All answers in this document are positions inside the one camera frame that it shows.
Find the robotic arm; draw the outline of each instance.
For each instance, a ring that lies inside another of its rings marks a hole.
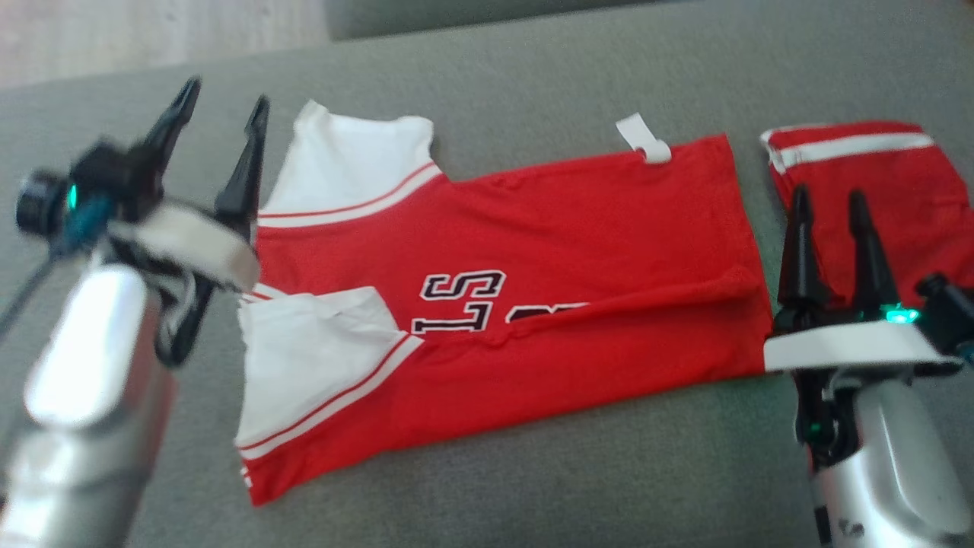
[[[971,509],[911,383],[949,376],[971,356],[974,303],[942,275],[917,287],[922,310],[900,306],[865,197],[849,196],[855,295],[829,308],[812,254],[807,189],[793,196],[768,372],[798,390],[795,434],[806,446],[822,546],[971,546]]]
[[[17,222],[51,261],[88,254],[24,389],[30,427],[13,447],[0,546],[121,546],[163,440],[172,369],[192,349],[215,289],[249,291],[250,245],[269,103],[212,211],[169,200],[162,176],[200,92],[191,79],[142,141],[100,142],[68,177],[24,185]]]

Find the camera lens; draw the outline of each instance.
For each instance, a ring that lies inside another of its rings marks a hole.
[[[17,227],[28,234],[49,238],[60,231],[64,219],[67,178],[38,171],[23,182],[17,198]]]

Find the cable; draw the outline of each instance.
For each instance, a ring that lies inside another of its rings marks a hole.
[[[7,338],[7,333],[10,328],[14,326],[14,322],[20,317],[20,313],[23,312],[24,307],[30,300],[41,284],[48,279],[51,272],[54,271],[55,264],[57,263],[57,257],[53,254],[48,255],[43,263],[30,275],[30,278],[20,286],[17,295],[14,300],[7,306],[7,309],[3,311],[0,315],[0,343]]]

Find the red fabric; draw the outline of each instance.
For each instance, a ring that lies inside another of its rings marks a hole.
[[[261,282],[374,286],[399,326],[464,317],[429,275],[506,274],[486,329],[428,332],[375,391],[247,460],[255,504],[384,450],[429,444],[700,382],[760,374],[770,306],[724,137],[453,183],[365,218],[261,228]],[[505,321],[519,305],[589,303]]]
[[[923,133],[900,122],[860,122],[773,133],[776,149],[842,137]],[[964,181],[933,145],[870,152],[799,164],[771,176],[786,205],[804,183],[814,210],[815,251],[837,305],[849,304],[855,288],[855,242],[848,228],[848,194],[860,189],[885,248],[905,306],[920,306],[914,291],[927,274],[940,271],[956,284],[974,286],[974,212]]]

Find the red stripe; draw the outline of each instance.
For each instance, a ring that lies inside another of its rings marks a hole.
[[[316,407],[313,411],[305,414],[303,417],[301,417],[300,419],[298,419],[297,422],[295,422],[294,424],[290,425],[286,429],[281,430],[277,434],[271,434],[270,436],[268,436],[267,438],[264,438],[263,440],[261,440],[259,442],[256,442],[256,443],[250,444],[249,446],[245,446],[245,447],[238,448],[238,449],[239,450],[251,450],[251,449],[256,448],[257,446],[261,446],[263,444],[266,444],[267,442],[270,442],[271,440],[277,438],[277,436],[280,436],[282,434],[286,434],[286,433],[290,432],[291,430],[294,430],[295,428],[297,428],[298,426],[300,426],[304,421],[306,421],[309,418],[311,418],[315,413],[317,413],[318,411],[321,411],[322,409],[324,409],[324,408],[328,407],[329,405],[331,405],[332,403],[334,403],[335,400],[341,398],[342,396],[348,394],[349,392],[352,392],[353,390],[358,389],[360,386],[362,386],[363,384],[365,384],[366,382],[368,382],[372,377],[374,377],[376,374],[379,373],[379,371],[382,370],[382,366],[384,366],[386,364],[386,362],[389,360],[389,357],[396,350],[398,350],[399,347],[402,346],[402,343],[405,342],[408,338],[409,338],[409,334],[408,333],[405,334],[405,335],[403,335],[402,338],[399,340],[399,342],[397,342],[395,344],[395,346],[389,352],[387,352],[385,356],[383,356],[382,360],[379,362],[379,366],[377,368],[375,368],[374,370],[372,370],[372,372],[366,378],[364,378],[361,382],[359,382],[355,386],[352,386],[351,388],[347,388],[344,391],[339,392],[334,397],[332,397],[330,400],[328,400],[327,402],[325,402],[325,403],[321,404],[320,406]]]
[[[417,175],[419,175],[422,170],[425,170],[426,168],[428,168],[429,166],[432,166],[432,165],[433,165],[433,162],[429,162],[428,164],[426,164],[422,168],[420,168],[420,169],[416,170],[415,172],[413,172],[413,173],[409,174],[408,176],[406,176],[406,178],[403,179],[400,184],[396,185],[394,189],[392,189],[389,192],[383,194],[382,196],[379,196],[378,198],[373,198],[372,200],[369,200],[368,202],[365,202],[363,204],[358,204],[358,205],[355,205],[355,206],[348,206],[347,208],[339,208],[337,210],[322,210],[320,212],[304,212],[304,213],[300,213],[300,214],[263,214],[263,215],[258,215],[258,217],[261,217],[261,218],[280,218],[280,217],[293,217],[293,216],[311,216],[311,215],[339,214],[341,212],[347,212],[347,211],[350,211],[350,210],[357,210],[358,208],[364,208],[366,206],[371,206],[372,204],[374,204],[376,202],[379,202],[380,200],[385,200],[386,198],[388,198],[388,197],[392,196],[393,194],[395,194],[396,192],[398,192],[399,189],[401,189],[403,186],[405,186],[405,184],[407,182],[409,182],[410,180],[412,180],[413,178],[415,178]]]

